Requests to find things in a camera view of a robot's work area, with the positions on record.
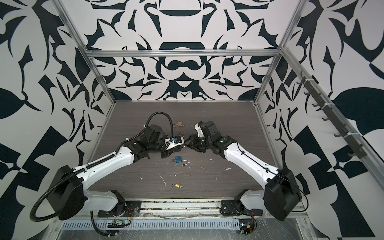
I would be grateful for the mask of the blue padlock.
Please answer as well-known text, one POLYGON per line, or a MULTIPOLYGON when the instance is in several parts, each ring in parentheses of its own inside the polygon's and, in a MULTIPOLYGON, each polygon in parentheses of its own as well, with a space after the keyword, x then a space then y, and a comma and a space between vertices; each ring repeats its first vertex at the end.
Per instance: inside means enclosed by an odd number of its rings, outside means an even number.
POLYGON ((173 160, 172 163, 175 164, 181 164, 182 166, 186 166, 189 164, 188 160, 183 159, 182 156, 176 156, 173 160))

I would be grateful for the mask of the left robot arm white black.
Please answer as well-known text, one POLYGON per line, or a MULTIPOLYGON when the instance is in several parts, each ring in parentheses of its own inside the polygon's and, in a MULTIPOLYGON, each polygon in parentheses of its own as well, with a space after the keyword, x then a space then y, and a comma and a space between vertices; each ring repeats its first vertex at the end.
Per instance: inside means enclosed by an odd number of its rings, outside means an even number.
POLYGON ((111 173, 149 157, 150 153, 167 158, 179 152, 184 142, 183 136, 170 138, 159 126, 150 125, 139 137, 123 141, 107 156, 73 169, 69 166, 60 168, 52 185, 63 183, 48 195, 48 202, 59 220, 68 220, 80 212, 104 211, 121 216, 128 208, 118 191, 96 192, 90 187, 111 173))

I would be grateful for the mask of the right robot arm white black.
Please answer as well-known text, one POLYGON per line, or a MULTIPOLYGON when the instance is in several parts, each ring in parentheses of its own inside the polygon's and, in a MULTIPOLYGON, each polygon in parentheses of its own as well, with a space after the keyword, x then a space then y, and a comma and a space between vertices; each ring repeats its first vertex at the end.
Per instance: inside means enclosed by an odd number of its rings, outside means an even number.
POLYGON ((263 188, 261 192, 246 190, 240 194, 241 207, 248 211, 266 210, 279 221, 294 211, 302 194, 291 170, 279 169, 257 158, 234 138, 223 136, 212 121, 195 124, 195 130, 189 137, 189 148, 201 153, 211 150, 237 165, 263 188))

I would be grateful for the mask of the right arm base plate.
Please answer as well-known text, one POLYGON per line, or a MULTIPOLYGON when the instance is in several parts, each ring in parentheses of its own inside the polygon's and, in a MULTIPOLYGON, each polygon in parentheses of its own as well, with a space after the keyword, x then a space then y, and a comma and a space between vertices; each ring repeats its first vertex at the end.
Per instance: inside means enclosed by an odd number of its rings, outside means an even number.
POLYGON ((263 210, 260 210, 260 209, 248 210, 244 207, 244 205, 240 201, 222 200, 220 213, 225 217, 229 217, 229 216, 259 217, 259 216, 262 216, 264 212, 263 210))

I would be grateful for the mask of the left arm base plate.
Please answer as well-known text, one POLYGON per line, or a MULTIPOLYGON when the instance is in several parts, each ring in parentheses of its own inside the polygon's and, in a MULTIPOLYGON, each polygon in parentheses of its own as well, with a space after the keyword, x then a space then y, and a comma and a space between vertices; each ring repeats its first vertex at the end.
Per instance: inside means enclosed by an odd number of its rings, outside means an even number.
POLYGON ((137 217, 141 211, 141 201, 126 201, 118 203, 111 211, 99 211, 98 218, 124 218, 124 217, 137 217))

